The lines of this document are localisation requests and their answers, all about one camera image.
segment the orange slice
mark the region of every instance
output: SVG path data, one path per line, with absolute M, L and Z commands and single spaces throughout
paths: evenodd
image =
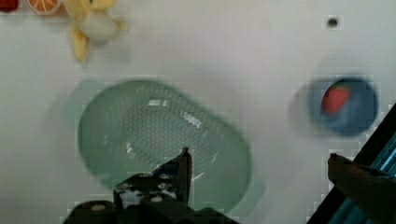
M 37 15 L 52 15 L 59 10 L 62 0 L 28 0 L 27 3 Z

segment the yellow toy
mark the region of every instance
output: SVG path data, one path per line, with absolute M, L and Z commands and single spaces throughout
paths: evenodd
M 72 38 L 77 59 L 83 62 L 87 57 L 88 42 L 104 44 L 125 29 L 123 21 L 115 21 L 106 10 L 116 0 L 63 0 L 67 14 L 72 18 Z

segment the white table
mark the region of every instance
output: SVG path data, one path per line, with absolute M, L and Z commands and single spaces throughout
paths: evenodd
M 361 73 L 378 88 L 377 125 L 396 98 L 395 8 L 390 0 L 120 0 L 111 12 L 128 31 L 92 48 L 85 64 L 75 61 L 65 15 L 38 17 L 26 3 L 2 14 L 0 222 L 59 223 L 78 202 L 111 200 L 78 155 L 75 125 L 104 87 L 149 77 L 246 134 L 263 193 L 244 223 L 305 223 L 330 190 L 329 152 L 356 156 L 374 128 L 356 138 L 314 132 L 297 120 L 304 86 Z

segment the blue bowl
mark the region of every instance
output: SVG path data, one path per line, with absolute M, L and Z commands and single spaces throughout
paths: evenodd
M 334 84 L 346 84 L 351 93 L 343 107 L 329 115 L 322 110 L 326 91 Z M 313 120 L 335 133 L 347 136 L 358 135 L 371 127 L 378 114 L 378 99 L 374 88 L 364 79 L 342 77 L 316 82 L 309 93 L 309 110 Z

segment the translucent green bowl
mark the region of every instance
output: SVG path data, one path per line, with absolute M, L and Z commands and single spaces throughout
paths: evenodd
M 251 177 L 249 147 L 241 134 L 155 81 L 121 83 L 96 96 L 82 115 L 78 145 L 88 169 L 110 189 L 189 147 L 194 209 L 230 211 Z

